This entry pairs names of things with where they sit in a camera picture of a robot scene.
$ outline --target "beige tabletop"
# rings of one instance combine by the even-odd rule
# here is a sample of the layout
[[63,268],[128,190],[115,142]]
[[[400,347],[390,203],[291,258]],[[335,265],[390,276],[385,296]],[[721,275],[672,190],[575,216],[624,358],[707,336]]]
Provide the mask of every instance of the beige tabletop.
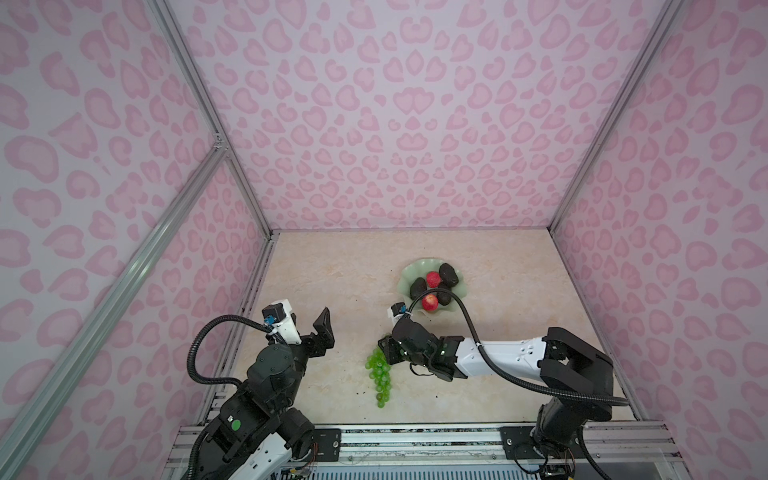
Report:
[[[463,272],[465,305],[481,340],[529,339],[561,326],[600,348],[546,230],[282,233],[253,317],[261,321],[264,306],[288,299],[306,334],[323,307],[330,309],[336,348],[310,359],[295,404],[314,423],[534,421],[548,401],[497,376],[444,382],[414,376],[403,363],[392,368],[390,401],[376,406],[366,357],[392,328],[386,309],[402,301],[395,292],[400,271],[424,257]],[[437,336],[469,336],[458,311],[422,312],[415,320]],[[247,332],[234,376],[244,379],[265,345],[261,332]],[[615,393],[622,395],[618,385]],[[614,419],[633,416],[614,408]]]

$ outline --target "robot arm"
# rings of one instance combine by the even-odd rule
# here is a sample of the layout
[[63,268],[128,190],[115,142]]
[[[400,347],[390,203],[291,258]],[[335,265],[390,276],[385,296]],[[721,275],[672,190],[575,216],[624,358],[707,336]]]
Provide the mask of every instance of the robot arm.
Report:
[[[424,366],[447,382],[497,373],[479,352],[480,343],[463,336],[438,338],[411,319],[404,303],[392,305],[388,317],[394,323],[392,335],[379,341],[388,364]],[[610,402],[589,398],[607,399],[613,394],[613,363],[566,329],[550,327],[546,336],[530,340],[483,342],[482,348],[505,379],[517,377],[517,384],[526,383],[520,377],[543,382],[546,387],[538,390],[551,395],[556,391],[574,394],[571,398],[553,396],[539,409],[531,441],[542,455],[558,455],[567,449],[587,420],[611,419]]]
[[309,335],[299,335],[288,300],[272,303],[262,314],[269,345],[200,433],[190,454],[189,480],[269,478],[291,458],[310,454],[315,425],[290,407],[308,359],[334,347],[330,312],[323,310],[313,324],[316,333]]
[[[405,312],[404,303],[396,303],[387,312],[394,328],[392,335],[379,341],[387,363],[408,361],[424,366],[438,378],[491,375],[493,370],[480,355],[475,342],[463,336],[438,338]],[[538,361],[544,358],[546,343],[542,337],[511,342],[483,342],[493,362],[514,376],[541,381]]]

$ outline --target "red apple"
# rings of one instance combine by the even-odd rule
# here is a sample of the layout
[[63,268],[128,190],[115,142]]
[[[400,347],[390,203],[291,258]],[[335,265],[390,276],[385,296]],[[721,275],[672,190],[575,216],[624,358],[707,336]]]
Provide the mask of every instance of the red apple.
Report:
[[437,301],[437,296],[435,296],[434,293],[430,293],[429,295],[422,298],[422,307],[427,312],[434,312],[437,310],[437,306],[439,305]]
[[427,286],[429,288],[437,288],[437,286],[442,282],[440,279],[440,274],[437,272],[429,272],[427,273]]

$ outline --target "pink leopard print wall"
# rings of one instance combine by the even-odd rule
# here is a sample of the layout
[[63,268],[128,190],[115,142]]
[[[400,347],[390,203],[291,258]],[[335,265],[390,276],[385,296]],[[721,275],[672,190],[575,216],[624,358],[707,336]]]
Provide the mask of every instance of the pink leopard print wall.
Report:
[[[237,310],[261,243],[222,165],[19,478],[156,478],[203,398],[187,375],[191,341],[211,318]],[[203,374],[228,328],[203,342]]]
[[544,226],[661,0],[174,0],[270,225]]
[[768,471],[766,25],[694,2],[556,236],[698,480]]
[[210,149],[147,13],[0,6],[0,433]]

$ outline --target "fake fruit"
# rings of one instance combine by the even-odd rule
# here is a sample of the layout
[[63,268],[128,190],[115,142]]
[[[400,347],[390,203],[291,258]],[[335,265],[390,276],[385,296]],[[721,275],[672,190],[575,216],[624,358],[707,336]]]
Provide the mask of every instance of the fake fruit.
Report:
[[411,300],[416,300],[422,293],[427,290],[427,281],[419,277],[411,284]]
[[437,288],[437,286],[440,284],[440,274],[437,272],[429,272],[427,273],[427,286],[429,288]]
[[392,380],[389,378],[389,365],[384,358],[384,352],[379,347],[373,350],[373,354],[366,359],[366,369],[371,372],[368,374],[373,379],[376,389],[376,405],[383,409],[389,401],[389,392],[392,390]]
[[437,296],[435,296],[434,293],[430,293],[422,299],[422,307],[427,312],[434,312],[437,310],[438,304]]
[[438,271],[440,273],[440,278],[442,278],[442,281],[449,288],[453,288],[454,286],[458,285],[458,275],[456,275],[456,270],[454,270],[450,264],[442,264]]
[[[437,287],[444,290],[451,289],[451,287],[446,285],[445,282],[441,282]],[[451,303],[451,300],[453,300],[453,297],[451,297],[448,292],[437,292],[435,296],[437,296],[437,301],[440,302],[440,305],[448,305]]]

